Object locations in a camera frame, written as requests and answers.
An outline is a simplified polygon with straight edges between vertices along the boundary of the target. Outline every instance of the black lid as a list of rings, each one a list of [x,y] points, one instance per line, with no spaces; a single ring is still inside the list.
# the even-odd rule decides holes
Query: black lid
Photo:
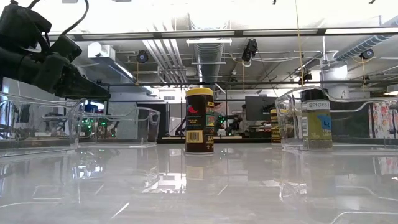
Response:
[[[329,100],[325,92],[318,89],[304,90],[301,92],[301,102],[307,100]]]

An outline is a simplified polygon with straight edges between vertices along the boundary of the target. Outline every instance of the barcode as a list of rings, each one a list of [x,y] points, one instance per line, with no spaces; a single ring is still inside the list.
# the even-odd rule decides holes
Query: barcode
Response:
[[[301,127],[303,136],[308,136],[308,117],[301,118]]]
[[[199,141],[199,133],[189,133],[188,138],[190,141]]]
[[[187,131],[187,143],[203,143],[203,131]]]

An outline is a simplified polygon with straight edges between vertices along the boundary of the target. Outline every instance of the cable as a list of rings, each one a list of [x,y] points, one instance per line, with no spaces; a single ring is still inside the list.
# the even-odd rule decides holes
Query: cable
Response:
[[[79,25],[79,23],[80,23],[81,21],[83,21],[83,19],[85,19],[85,17],[87,16],[88,9],[90,8],[90,5],[88,4],[88,0],[85,0],[85,3],[86,3],[86,11],[85,11],[85,13],[83,14],[83,16],[82,16],[79,20],[77,20],[74,24],[72,24],[72,26],[70,26],[70,27],[67,28],[65,31],[63,31],[63,32],[61,33],[61,35],[66,35],[66,34],[69,33],[71,30],[73,30],[77,25]]]
[[[27,7],[28,9],[32,9],[40,0],[33,0],[32,3]]]
[[[137,63],[137,81],[136,81],[137,85],[138,85],[138,76],[139,76],[139,63]]]
[[[301,49],[301,38],[300,38],[300,24],[299,24],[299,10],[297,9],[297,0],[294,0],[296,7],[296,20],[297,20],[297,37],[298,37],[298,51],[300,53],[300,71],[301,71],[301,86],[304,86],[304,72],[303,72],[303,58]]]
[[[244,64],[242,63],[242,74],[243,74],[243,93],[244,93]]]
[[[373,57],[373,58],[370,58],[369,60],[366,60],[366,61],[364,61],[364,60],[362,59],[362,62],[359,62],[359,61],[355,60],[354,58],[351,58],[351,59],[353,59],[356,63],[364,64],[364,63],[370,62],[372,59],[374,59],[374,57]]]
[[[251,60],[252,60],[252,58],[250,58],[250,61],[249,61],[248,65],[245,65],[244,64],[244,60],[242,60],[242,65],[245,66],[246,68],[250,67],[251,66]]]

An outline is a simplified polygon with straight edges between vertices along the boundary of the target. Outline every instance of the electronic equipment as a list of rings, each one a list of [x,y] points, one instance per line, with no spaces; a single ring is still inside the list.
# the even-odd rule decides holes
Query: electronic equipment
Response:
[[[275,106],[276,97],[246,96],[246,120],[270,121],[271,109]]]
[[[362,52],[359,57],[363,60],[369,60],[374,57],[374,51],[372,49],[367,49]]]
[[[248,44],[246,45],[246,48],[243,50],[242,60],[244,62],[251,61],[251,59],[254,58],[254,56],[256,56],[257,49],[258,47],[256,40],[255,39],[249,40]]]
[[[145,63],[148,61],[148,54],[145,50],[140,50],[138,55],[137,55],[137,62],[139,63]]]
[[[48,33],[52,25],[32,10],[37,2],[25,8],[11,0],[4,8],[0,17],[0,74],[59,97],[109,99],[108,90],[83,77],[72,64],[82,51],[66,34],[85,18],[88,1],[83,17],[51,46]]]

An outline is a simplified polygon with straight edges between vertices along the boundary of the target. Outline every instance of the product label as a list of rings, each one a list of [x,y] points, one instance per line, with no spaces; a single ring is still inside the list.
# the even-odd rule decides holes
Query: product label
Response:
[[[206,143],[207,144],[213,144],[214,143],[214,139],[212,135],[207,135],[206,136]]]
[[[214,108],[212,108],[212,107],[206,107],[206,113],[208,113],[208,114],[213,114],[213,113],[214,113]]]
[[[213,115],[206,116],[206,126],[214,126],[214,116]]]
[[[302,117],[301,127],[303,137],[314,140],[331,139],[331,119],[329,111],[314,111],[305,113]]]
[[[309,101],[302,104],[304,110],[330,110],[330,102],[327,100]]]
[[[203,143],[203,131],[187,131],[186,143]]]
[[[195,118],[188,118],[188,125],[200,125],[200,120]]]

